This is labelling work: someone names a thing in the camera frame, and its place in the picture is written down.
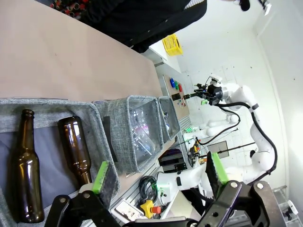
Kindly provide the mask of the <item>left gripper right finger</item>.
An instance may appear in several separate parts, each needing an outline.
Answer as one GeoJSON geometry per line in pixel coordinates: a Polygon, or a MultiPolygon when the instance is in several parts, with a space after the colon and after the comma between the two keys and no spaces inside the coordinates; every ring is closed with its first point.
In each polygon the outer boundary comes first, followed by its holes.
{"type": "Polygon", "coordinates": [[[206,171],[214,201],[199,220],[199,227],[223,227],[232,211],[244,211],[253,227],[284,227],[285,221],[266,181],[245,184],[229,180],[217,154],[208,152],[206,171]]]}

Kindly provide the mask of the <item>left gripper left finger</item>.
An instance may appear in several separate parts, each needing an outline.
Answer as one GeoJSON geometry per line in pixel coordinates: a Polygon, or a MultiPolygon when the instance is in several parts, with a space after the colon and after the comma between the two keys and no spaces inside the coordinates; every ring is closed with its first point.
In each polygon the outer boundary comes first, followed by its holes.
{"type": "Polygon", "coordinates": [[[92,220],[97,227],[118,227],[109,212],[115,188],[113,166],[103,161],[93,183],[85,184],[74,198],[68,195],[55,197],[46,227],[80,227],[85,220],[92,220]]]}

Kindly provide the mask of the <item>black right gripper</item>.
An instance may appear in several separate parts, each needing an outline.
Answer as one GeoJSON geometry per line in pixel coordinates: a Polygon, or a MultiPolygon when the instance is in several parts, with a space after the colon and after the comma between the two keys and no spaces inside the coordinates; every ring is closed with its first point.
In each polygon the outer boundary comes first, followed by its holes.
{"type": "Polygon", "coordinates": [[[201,101],[201,105],[206,105],[206,104],[216,105],[222,100],[223,97],[222,87],[216,87],[215,85],[208,86],[207,84],[200,84],[200,83],[197,83],[195,86],[197,87],[197,89],[194,90],[196,96],[203,97],[207,93],[209,94],[207,99],[203,99],[201,101]]]}

